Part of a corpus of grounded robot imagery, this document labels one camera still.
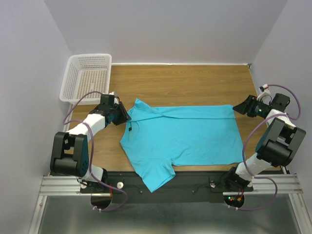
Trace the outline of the turquoise t shirt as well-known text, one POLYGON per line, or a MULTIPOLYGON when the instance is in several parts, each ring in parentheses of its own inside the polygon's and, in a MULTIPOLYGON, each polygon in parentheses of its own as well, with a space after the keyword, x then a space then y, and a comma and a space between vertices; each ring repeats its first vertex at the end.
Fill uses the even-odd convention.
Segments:
POLYGON ((121 146, 154 192, 175 177, 174 166, 242 161, 242 140, 231 105, 151 107, 136 100, 121 146))

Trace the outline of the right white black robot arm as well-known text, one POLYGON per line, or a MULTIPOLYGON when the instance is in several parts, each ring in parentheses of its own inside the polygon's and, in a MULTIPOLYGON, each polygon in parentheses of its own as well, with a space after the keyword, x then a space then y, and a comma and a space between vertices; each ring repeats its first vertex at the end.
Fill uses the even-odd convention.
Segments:
POLYGON ((277 93, 269 104, 249 95, 245 101, 233 108, 248 117, 260 116, 268 128, 258 142, 255 153, 244 162, 232 167, 224 178, 227 189, 244 190, 251 184, 253 176, 273 167, 287 166, 298 151, 306 131, 296 127, 285 113, 290 97, 277 93))

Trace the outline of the white perforated plastic basket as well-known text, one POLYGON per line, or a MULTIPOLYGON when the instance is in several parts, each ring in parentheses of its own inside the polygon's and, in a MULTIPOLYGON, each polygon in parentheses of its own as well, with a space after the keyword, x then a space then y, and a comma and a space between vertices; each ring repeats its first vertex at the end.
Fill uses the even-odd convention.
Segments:
POLYGON ((108 94, 112 67, 110 54, 80 54, 68 59, 59 93, 62 102, 72 105, 91 92, 79 104, 96 105, 100 102, 97 91, 108 94))

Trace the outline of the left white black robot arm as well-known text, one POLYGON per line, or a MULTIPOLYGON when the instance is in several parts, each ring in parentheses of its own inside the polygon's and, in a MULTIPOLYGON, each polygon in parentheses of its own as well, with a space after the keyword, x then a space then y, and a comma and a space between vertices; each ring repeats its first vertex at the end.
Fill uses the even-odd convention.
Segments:
POLYGON ((117 126, 130 119, 115 93, 100 94, 100 103, 85 120, 77 120, 78 125, 73 129, 55 134, 50 161, 51 172, 75 176, 79 182, 90 181, 97 192, 104 192, 107 188, 121 192, 121 182, 117 187, 108 185, 106 170, 92 164, 94 136, 110 123, 117 126))

